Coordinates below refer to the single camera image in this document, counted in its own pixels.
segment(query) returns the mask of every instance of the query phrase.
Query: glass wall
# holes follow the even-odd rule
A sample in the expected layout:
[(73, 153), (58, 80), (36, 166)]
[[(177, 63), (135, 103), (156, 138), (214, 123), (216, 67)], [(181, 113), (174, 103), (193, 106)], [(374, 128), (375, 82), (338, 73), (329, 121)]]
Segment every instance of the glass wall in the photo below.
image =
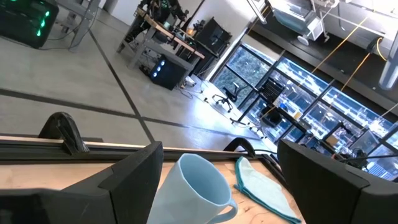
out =
[[(246, 117), (255, 125), (259, 125), (272, 142), (277, 144), (280, 139), (288, 139), (310, 145), (310, 148), (326, 156), (333, 153), (352, 156), (358, 149), (369, 156), (398, 154), (398, 133), (389, 133), (397, 130), (392, 122), (381, 118), (380, 114), (371, 111), (291, 60), (281, 58), (275, 68), (271, 68), (269, 62), (275, 60), (264, 55), (253, 57), (253, 52), (256, 52), (256, 49), (250, 46), (239, 47), (220, 76), (229, 81), (237, 80), (236, 75), (231, 73), (234, 70), (248, 83), (260, 86), (260, 82), (265, 81), (264, 74), (267, 73), (275, 82), (285, 87), (275, 102), (266, 102), (257, 98), (257, 94), (248, 96), (251, 89), (245, 93), (248, 97), (239, 101), (243, 102), (240, 105), (243, 112), (257, 100)], [(227, 85), (220, 79), (215, 80), (217, 86), (221, 86), (222, 83), (224, 84), (221, 87)], [(270, 125), (262, 115), (274, 105), (286, 106), (284, 110), (289, 117), (280, 114), (280, 122)], [(398, 158), (369, 159), (366, 168), (371, 174), (388, 180), (398, 180)]]

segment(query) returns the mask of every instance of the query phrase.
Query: gray floor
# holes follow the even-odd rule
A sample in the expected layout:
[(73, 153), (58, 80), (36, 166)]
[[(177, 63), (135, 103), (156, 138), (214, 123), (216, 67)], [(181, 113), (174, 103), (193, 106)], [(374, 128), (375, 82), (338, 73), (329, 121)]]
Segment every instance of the gray floor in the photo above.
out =
[[(188, 89), (192, 94), (188, 98), (177, 89), (169, 91), (153, 84), (137, 68), (128, 69), (129, 54), (116, 53), (127, 29), (127, 25), (99, 11), (91, 31), (139, 114), (147, 118), (145, 125), (156, 141), (169, 147), (222, 150), (236, 136), (245, 136), (255, 148), (272, 147), (268, 142), (266, 147), (247, 128), (231, 124), (229, 118), (237, 118), (240, 112), (227, 113), (221, 105), (215, 105), (210, 96), (219, 90), (211, 83)], [(59, 36), (59, 30), (55, 25), (52, 36)], [(44, 48), (67, 47), (71, 38), (48, 40)], [(1, 89), (134, 114), (89, 34), (75, 54), (65, 49), (30, 49), (2, 38), (0, 49)], [(210, 98), (209, 103), (204, 102), (206, 97)], [(103, 138), (106, 142), (150, 143), (138, 119), (15, 96), (0, 96), (0, 133), (38, 134), (46, 119), (56, 111), (70, 113), (84, 137)]]

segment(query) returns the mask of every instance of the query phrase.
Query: mug handle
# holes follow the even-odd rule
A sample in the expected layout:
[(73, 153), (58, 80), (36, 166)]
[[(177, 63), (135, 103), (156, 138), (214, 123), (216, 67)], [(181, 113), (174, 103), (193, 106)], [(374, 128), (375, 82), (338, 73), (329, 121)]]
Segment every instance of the mug handle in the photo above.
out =
[(236, 202), (233, 199), (231, 199), (231, 201), (229, 202), (229, 206), (232, 207), (232, 209), (229, 212), (221, 214), (221, 215), (217, 215), (212, 220), (210, 220), (208, 223), (221, 223), (221, 222), (226, 222), (226, 221), (234, 218), (235, 215), (238, 213), (238, 205), (236, 204)]

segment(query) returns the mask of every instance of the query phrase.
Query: teal cloth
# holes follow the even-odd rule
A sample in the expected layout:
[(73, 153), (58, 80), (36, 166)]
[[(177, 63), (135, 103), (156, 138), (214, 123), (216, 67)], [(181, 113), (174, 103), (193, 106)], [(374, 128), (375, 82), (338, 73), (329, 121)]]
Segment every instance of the teal cloth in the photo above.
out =
[(236, 189), (251, 200), (280, 216), (289, 223), (301, 223), (282, 192), (282, 187), (253, 169), (248, 159), (240, 157), (235, 164)]

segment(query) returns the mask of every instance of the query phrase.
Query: light blue mug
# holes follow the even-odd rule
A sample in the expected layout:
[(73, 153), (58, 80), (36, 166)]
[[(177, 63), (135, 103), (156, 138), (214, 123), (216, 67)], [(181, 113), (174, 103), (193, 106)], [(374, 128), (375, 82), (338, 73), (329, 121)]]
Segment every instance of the light blue mug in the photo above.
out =
[[(227, 206), (232, 209), (219, 215)], [(198, 155), (184, 154), (157, 191), (147, 223), (220, 223), (237, 212), (231, 189), (218, 169)]]

